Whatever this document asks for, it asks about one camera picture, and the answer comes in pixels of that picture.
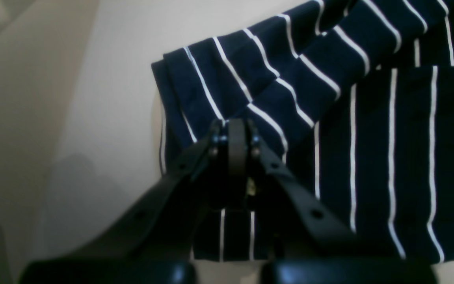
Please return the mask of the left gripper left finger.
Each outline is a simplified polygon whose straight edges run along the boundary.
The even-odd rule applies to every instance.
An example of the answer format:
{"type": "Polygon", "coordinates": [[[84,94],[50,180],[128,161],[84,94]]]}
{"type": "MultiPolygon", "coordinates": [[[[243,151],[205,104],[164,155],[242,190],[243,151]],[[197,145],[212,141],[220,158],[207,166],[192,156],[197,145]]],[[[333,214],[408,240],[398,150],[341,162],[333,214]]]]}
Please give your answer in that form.
{"type": "Polygon", "coordinates": [[[174,161],[164,177],[99,237],[68,254],[32,262],[21,284],[198,284],[190,261],[196,230],[211,211],[207,176],[223,124],[174,161]]]}

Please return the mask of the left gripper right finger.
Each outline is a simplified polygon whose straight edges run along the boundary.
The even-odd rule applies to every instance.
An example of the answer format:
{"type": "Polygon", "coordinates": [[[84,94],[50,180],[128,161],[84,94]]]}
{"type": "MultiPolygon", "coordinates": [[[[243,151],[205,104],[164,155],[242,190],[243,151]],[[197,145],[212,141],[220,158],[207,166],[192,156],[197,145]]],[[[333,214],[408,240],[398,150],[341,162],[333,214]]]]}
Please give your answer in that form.
{"type": "Polygon", "coordinates": [[[308,192],[250,120],[227,123],[229,176],[252,178],[250,202],[270,235],[261,284],[434,284],[432,268],[362,241],[308,192]]]}

